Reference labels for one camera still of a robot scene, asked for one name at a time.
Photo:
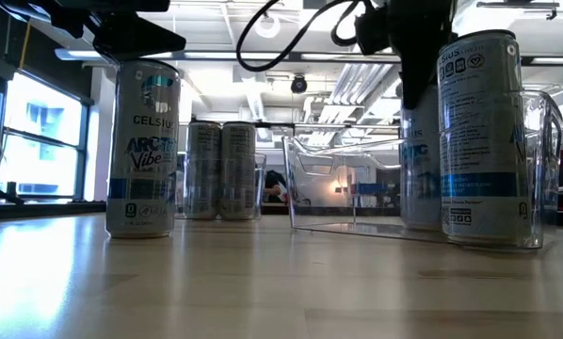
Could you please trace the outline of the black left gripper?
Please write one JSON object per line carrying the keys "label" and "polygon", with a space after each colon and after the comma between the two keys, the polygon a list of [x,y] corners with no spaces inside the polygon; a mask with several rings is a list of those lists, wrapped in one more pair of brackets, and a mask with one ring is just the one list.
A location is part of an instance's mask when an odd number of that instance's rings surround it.
{"label": "black left gripper", "polygon": [[185,49],[183,36],[137,15],[165,12],[169,0],[30,0],[27,4],[41,9],[53,26],[75,38],[86,26],[94,35],[94,50],[111,62]]}

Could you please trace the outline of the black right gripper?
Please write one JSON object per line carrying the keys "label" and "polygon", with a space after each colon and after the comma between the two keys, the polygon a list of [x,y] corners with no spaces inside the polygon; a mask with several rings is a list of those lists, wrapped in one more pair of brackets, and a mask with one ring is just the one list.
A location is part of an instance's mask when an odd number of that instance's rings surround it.
{"label": "black right gripper", "polygon": [[456,0],[362,1],[355,40],[365,56],[388,47],[401,58],[403,106],[415,109],[428,87],[440,50],[452,35]]}

